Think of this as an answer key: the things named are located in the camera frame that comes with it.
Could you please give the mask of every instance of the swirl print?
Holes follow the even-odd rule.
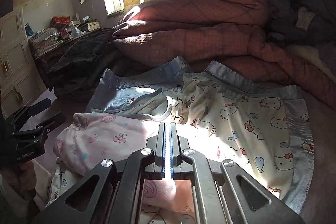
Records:
[[[101,122],[113,122],[116,119],[115,115],[112,114],[108,114],[108,115],[104,115],[100,121]]]
[[[153,180],[145,180],[143,185],[143,196],[145,198],[154,198],[157,193],[156,184]]]

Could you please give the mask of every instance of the bolt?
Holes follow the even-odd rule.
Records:
[[[193,150],[191,148],[186,148],[185,150],[183,150],[183,154],[187,155],[187,156],[191,156],[194,153],[195,153],[195,150]]]
[[[151,153],[152,153],[152,150],[150,148],[144,148],[143,150],[141,150],[142,155],[149,155]]]
[[[109,159],[103,160],[101,162],[101,166],[103,166],[103,167],[110,167],[111,165],[112,165],[112,161],[109,160]]]
[[[232,166],[234,166],[235,162],[233,160],[225,159],[223,161],[223,164],[227,167],[232,167]]]

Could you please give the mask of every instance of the window sill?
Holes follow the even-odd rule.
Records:
[[[112,14],[109,14],[109,15],[107,16],[107,18],[114,18],[114,17],[120,16],[120,15],[123,15],[124,12],[125,12],[124,9],[123,9],[123,10],[120,10],[120,11],[117,11],[117,12],[114,12],[114,13],[112,13]]]

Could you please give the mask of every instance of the cabinet door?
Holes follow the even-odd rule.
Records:
[[[0,18],[0,81],[5,118],[46,90],[28,46],[22,8]]]

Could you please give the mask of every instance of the pink fabric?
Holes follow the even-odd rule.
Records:
[[[181,55],[195,72],[216,60],[253,81],[296,84],[336,109],[336,84],[314,65],[266,43],[266,0],[150,0],[115,27],[126,56],[156,67]]]
[[[103,159],[119,161],[146,146],[150,136],[157,135],[158,122],[141,121],[108,113],[86,113],[73,116],[74,123],[56,138],[54,153],[70,168],[85,175]],[[208,159],[222,161],[218,146],[198,134],[191,125],[177,124],[179,135],[187,137],[190,147]],[[174,212],[186,208],[194,211],[190,181],[146,180],[143,202]]]

